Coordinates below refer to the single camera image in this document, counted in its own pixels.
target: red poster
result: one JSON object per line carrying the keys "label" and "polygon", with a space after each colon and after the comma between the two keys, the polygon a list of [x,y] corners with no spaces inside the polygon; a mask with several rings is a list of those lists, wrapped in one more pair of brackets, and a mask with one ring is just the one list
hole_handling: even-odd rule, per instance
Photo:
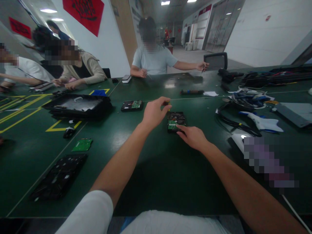
{"label": "red poster", "polygon": [[86,29],[98,36],[104,9],[101,0],[63,0],[63,8]]}
{"label": "red poster", "polygon": [[30,27],[28,27],[25,24],[22,24],[21,22],[18,22],[15,19],[12,19],[9,17],[11,29],[13,32],[21,34],[24,37],[27,37],[29,39],[32,39],[32,32],[30,30]]}

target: green workbench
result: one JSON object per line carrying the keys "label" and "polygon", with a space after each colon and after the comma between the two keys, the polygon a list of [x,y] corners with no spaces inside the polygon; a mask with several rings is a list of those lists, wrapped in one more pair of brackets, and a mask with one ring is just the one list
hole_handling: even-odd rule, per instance
{"label": "green workbench", "polygon": [[[253,68],[254,71],[264,69],[268,71],[271,68]],[[9,139],[0,148],[2,185],[0,216],[67,217],[91,188],[107,162],[142,120],[144,111],[121,112],[123,101],[147,102],[160,96],[171,98],[173,106],[171,111],[183,111],[188,126],[201,128],[210,142],[285,205],[279,196],[279,190],[270,188],[264,176],[256,174],[249,167],[243,160],[243,154],[229,140],[232,133],[243,131],[235,130],[231,133],[217,123],[215,111],[224,103],[222,101],[224,96],[229,95],[221,89],[221,78],[217,75],[217,71],[205,72],[203,77],[200,77],[200,74],[194,72],[191,73],[192,76],[188,73],[179,73],[151,76],[146,79],[132,78],[128,84],[122,82],[113,84],[111,80],[107,80],[90,85],[86,90],[75,91],[79,94],[89,94],[95,89],[109,89],[107,95],[111,98],[114,108],[101,121],[82,121],[76,126],[76,135],[71,139],[63,139],[64,131],[54,129],[63,129],[72,124],[65,121],[58,123],[51,118],[47,110],[40,108],[51,97],[45,94],[50,94],[56,89],[47,91],[45,96],[27,98],[28,103],[35,100],[34,103],[23,108],[17,115],[13,115],[10,111],[0,112],[0,135]],[[239,79],[229,87],[231,91],[236,91],[238,85]],[[302,81],[283,87],[268,87],[265,90],[268,91],[268,95],[280,102],[312,103],[312,96],[307,93],[311,87],[311,81]],[[179,93],[181,89],[215,91],[219,96],[182,96]],[[11,94],[11,96],[23,95],[32,94],[27,88],[20,88]],[[26,104],[27,102],[23,101],[14,108]],[[298,144],[310,142],[311,132],[298,129],[284,117],[269,110],[265,108],[258,113],[267,118],[278,119],[279,126],[285,132],[279,135],[263,133],[266,139],[277,142],[279,137],[294,136]],[[240,120],[243,124],[253,124],[250,119],[239,117],[237,111],[229,110],[225,114],[233,120]],[[29,195],[37,186],[42,174],[46,173],[59,158],[71,154],[71,149],[81,138],[92,138],[94,142],[86,152],[88,154],[86,163],[66,196],[57,201],[31,201]],[[290,166],[290,171],[295,174],[295,179],[300,180],[300,188],[286,189],[285,196],[299,214],[310,214],[312,190],[307,167],[312,165],[311,149],[306,147],[302,151],[301,157],[294,152],[293,155],[286,154],[283,158],[284,164]],[[167,133],[166,120],[163,120],[147,138],[137,167],[120,197],[114,215],[132,216],[152,209],[183,215],[238,213],[209,162],[199,152],[186,145],[178,135]]]}

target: floor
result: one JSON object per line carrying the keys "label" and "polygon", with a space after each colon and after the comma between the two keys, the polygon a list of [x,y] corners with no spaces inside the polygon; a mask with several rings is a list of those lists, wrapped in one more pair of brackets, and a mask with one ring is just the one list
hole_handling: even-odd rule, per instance
{"label": "floor", "polygon": [[[182,62],[199,63],[203,61],[203,57],[206,54],[210,54],[210,53],[205,50],[186,51],[182,46],[179,46],[179,45],[177,46],[175,45],[173,48],[173,56]],[[227,64],[228,64],[227,66],[228,69],[251,68],[251,66],[248,66],[240,62],[236,62],[232,59],[228,59]],[[168,74],[181,73],[180,70],[175,69],[174,67],[168,67],[167,72]]]}

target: beige cardigan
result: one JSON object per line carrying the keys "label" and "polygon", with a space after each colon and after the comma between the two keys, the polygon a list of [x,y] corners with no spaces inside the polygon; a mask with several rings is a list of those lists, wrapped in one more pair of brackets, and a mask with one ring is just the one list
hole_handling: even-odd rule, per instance
{"label": "beige cardigan", "polygon": [[66,79],[67,81],[72,77],[76,79],[84,79],[88,85],[99,83],[107,79],[107,76],[99,65],[96,57],[85,51],[80,51],[80,55],[91,76],[86,78],[79,77],[72,65],[64,65],[64,71],[60,78]]}

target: light blue t-shirt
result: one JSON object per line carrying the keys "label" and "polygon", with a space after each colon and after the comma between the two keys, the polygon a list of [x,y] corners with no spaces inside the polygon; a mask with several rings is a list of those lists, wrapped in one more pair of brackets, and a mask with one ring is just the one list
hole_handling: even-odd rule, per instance
{"label": "light blue t-shirt", "polygon": [[146,69],[150,75],[159,75],[167,74],[167,66],[173,67],[177,61],[170,50],[163,46],[157,45],[154,52],[141,46],[134,54],[132,65]]}

